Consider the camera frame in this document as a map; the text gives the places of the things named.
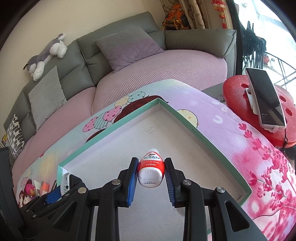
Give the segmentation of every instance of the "patterned pillow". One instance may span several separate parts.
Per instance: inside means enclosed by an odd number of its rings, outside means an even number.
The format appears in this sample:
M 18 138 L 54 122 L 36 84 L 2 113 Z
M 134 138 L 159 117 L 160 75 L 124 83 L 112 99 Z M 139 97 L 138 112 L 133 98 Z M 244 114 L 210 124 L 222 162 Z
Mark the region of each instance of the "patterned pillow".
M 16 114 L 14 114 L 13 119 L 7 129 L 7 137 L 12 156 L 14 159 L 17 159 L 18 155 L 24 149 L 26 143 L 22 135 L 20 123 Z

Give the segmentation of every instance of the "pink bottle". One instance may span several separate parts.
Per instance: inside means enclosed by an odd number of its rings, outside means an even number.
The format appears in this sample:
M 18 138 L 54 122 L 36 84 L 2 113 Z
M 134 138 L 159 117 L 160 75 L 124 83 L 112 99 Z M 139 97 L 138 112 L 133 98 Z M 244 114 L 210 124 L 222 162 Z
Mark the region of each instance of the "pink bottle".
M 152 148 L 138 165 L 138 180 L 143 187 L 158 187 L 165 173 L 165 163 L 157 149 Z

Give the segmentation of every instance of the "metal screw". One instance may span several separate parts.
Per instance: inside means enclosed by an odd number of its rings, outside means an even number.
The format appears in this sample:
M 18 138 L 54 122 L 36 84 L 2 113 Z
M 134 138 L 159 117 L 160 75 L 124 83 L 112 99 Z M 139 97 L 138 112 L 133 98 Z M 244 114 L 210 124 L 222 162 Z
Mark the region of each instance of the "metal screw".
M 189 186 L 189 185 L 191 185 L 191 181 L 188 180 L 188 179 L 185 179 L 185 180 L 183 181 L 183 184 L 186 185 L 186 186 Z
M 121 183 L 121 181 L 119 180 L 119 179 L 114 179 L 113 181 L 112 181 L 112 184 L 113 185 L 119 185 Z
M 87 189 L 86 189 L 85 187 L 82 187 L 82 188 L 79 188 L 79 189 L 78 189 L 78 192 L 79 192 L 80 194 L 86 193 L 86 191 L 87 191 Z
M 217 192 L 218 193 L 225 193 L 225 188 L 224 187 L 217 187 Z

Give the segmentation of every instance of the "curtain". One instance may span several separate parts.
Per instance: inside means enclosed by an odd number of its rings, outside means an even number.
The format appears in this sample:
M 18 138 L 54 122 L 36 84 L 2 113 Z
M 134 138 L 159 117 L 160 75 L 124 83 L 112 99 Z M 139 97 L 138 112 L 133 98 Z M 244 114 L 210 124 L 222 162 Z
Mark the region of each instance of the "curtain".
M 191 29 L 209 27 L 209 20 L 203 0 L 160 0 L 165 14 L 168 14 L 173 4 L 180 2 Z

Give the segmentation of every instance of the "pink sofa cover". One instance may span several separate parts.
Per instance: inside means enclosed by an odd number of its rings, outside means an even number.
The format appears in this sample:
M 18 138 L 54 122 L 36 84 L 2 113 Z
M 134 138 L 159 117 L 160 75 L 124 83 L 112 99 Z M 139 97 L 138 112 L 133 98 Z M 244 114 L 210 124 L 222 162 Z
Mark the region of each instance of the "pink sofa cover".
M 48 148 L 91 116 L 91 106 L 96 88 L 91 87 L 73 96 L 53 113 L 37 133 L 26 143 L 26 147 L 15 160 L 12 168 L 14 188 L 24 171 Z
M 102 78 L 91 113 L 159 80 L 175 79 L 203 90 L 224 82 L 226 76 L 227 64 L 222 58 L 197 50 L 167 50 Z

